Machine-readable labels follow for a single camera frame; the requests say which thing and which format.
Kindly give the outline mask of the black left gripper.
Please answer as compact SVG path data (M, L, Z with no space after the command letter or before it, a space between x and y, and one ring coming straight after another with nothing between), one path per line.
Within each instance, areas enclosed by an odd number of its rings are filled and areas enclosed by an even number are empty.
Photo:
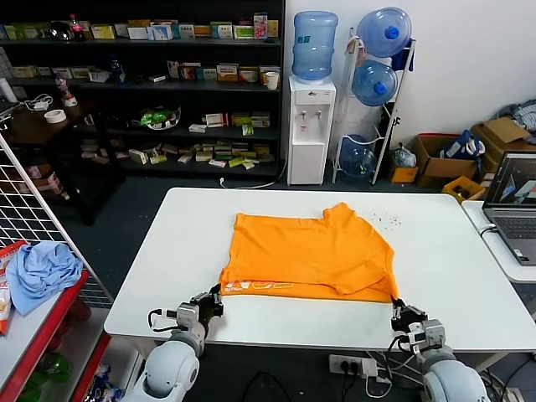
M217 284L209 292L201 293L190 300L190 303L198 307L198 321L209 323L213 317L222 317L224 304L221 299L222 286Z

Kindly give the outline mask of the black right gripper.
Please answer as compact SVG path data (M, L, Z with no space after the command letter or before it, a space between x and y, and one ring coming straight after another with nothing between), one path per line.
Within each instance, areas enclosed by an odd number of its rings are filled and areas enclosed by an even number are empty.
M390 324L394 332L409 332L411 324L422 323L428 319L426 312L417 307L406 306L401 298L391 298L391 301L393 315Z

